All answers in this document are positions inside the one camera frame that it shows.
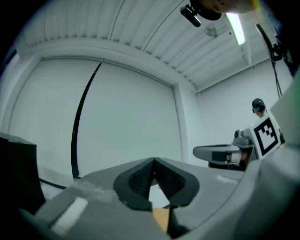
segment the ceiling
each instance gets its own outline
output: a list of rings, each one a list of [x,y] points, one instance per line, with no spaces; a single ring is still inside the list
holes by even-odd
[[[272,24],[260,11],[240,15],[246,43],[238,45],[225,16],[199,17],[194,27],[180,14],[188,0],[55,0],[48,2],[22,31],[27,48],[61,38],[96,38],[144,51],[181,74],[200,92],[266,60],[255,24],[274,40]],[[208,26],[218,37],[205,33]]]

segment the white window shade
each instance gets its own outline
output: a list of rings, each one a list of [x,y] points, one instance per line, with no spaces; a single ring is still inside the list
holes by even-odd
[[[15,104],[9,133],[37,145],[39,177],[73,183],[71,139],[80,99],[99,65],[89,60],[45,60],[26,81]]]
[[[132,70],[102,63],[79,122],[80,176],[150,157],[181,161],[172,88]]]

